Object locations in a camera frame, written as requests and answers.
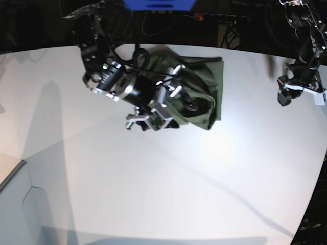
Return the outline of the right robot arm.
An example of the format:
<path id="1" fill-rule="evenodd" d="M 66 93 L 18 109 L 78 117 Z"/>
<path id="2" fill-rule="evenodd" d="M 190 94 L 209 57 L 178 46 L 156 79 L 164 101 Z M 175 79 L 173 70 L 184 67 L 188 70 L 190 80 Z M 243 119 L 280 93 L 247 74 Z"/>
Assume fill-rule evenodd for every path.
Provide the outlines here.
<path id="1" fill-rule="evenodd" d="M 179 78 L 184 63 L 150 68 L 154 55 L 139 43 L 134 45 L 132 57 L 123 59 L 104 16 L 114 6 L 111 1 L 60 1 L 59 6 L 62 17 L 73 22 L 72 37 L 81 52 L 85 86 L 95 94 L 134 107 L 126 116 L 126 129 L 133 125 L 144 131 L 179 128 L 167 101 L 184 92 Z"/>

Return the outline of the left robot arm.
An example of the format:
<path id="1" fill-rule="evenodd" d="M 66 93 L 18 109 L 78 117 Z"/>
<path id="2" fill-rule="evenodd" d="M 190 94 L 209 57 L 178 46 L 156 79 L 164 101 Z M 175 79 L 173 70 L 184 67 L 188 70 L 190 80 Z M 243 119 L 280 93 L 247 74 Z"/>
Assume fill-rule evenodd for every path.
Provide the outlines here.
<path id="1" fill-rule="evenodd" d="M 286 19 L 295 30 L 299 51 L 293 64 L 286 64 L 287 74 L 277 79 L 277 100 L 281 106 L 289 105 L 304 92 L 313 96 L 318 106 L 326 104 L 326 88 L 319 73 L 326 57 L 326 1 L 280 1 Z"/>

